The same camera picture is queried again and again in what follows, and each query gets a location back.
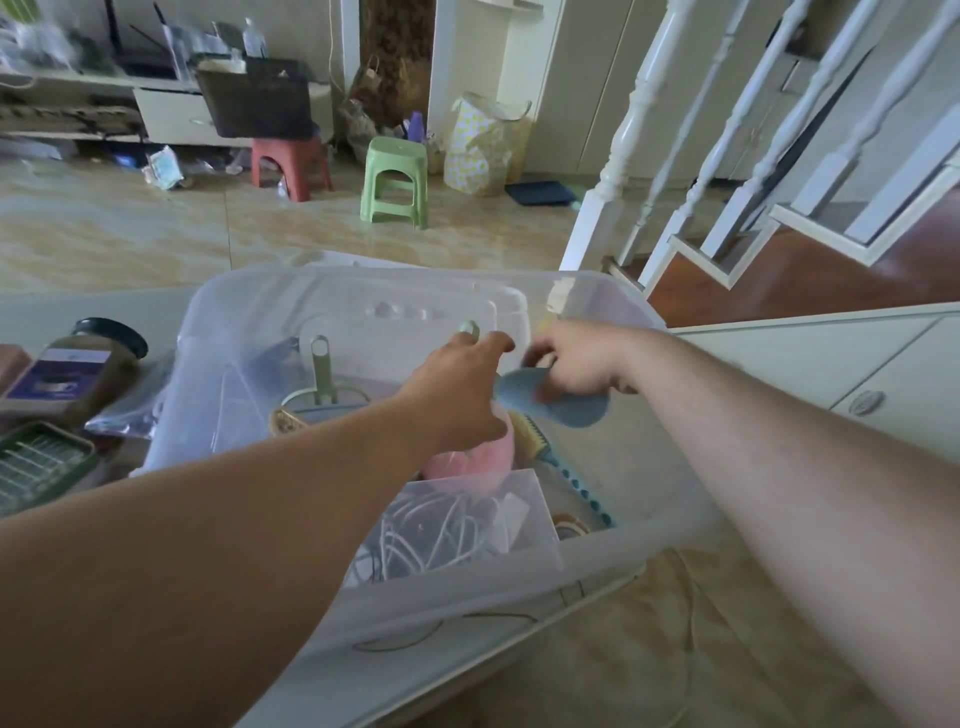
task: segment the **person's right arm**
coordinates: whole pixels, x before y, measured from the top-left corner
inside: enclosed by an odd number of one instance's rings
[[[757,560],[911,725],[960,716],[960,470],[669,334],[562,322],[549,386],[641,392]]]

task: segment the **laundry bag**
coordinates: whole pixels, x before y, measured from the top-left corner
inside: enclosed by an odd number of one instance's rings
[[[503,192],[511,162],[522,154],[526,134],[517,116],[502,104],[467,92],[457,105],[457,123],[446,150],[444,182],[468,195]]]

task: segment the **cabinet knob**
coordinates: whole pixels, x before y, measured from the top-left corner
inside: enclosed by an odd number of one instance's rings
[[[886,399],[886,393],[878,390],[868,390],[853,398],[850,403],[850,413],[855,417],[872,415],[883,405]]]

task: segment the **jar lid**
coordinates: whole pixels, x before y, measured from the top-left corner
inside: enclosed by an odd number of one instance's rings
[[[138,359],[147,355],[150,347],[144,338],[126,324],[121,324],[113,319],[103,319],[93,316],[89,319],[81,319],[73,325],[73,333],[87,333],[92,336],[103,336],[110,341],[127,347],[131,353]]]

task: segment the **forearm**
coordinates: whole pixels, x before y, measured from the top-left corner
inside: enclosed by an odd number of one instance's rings
[[[5,714],[232,725],[432,454],[412,415],[390,400],[0,524],[0,624],[16,625],[0,657]]]
[[[632,334],[629,378],[758,560],[900,714],[960,710],[960,476],[666,334]]]

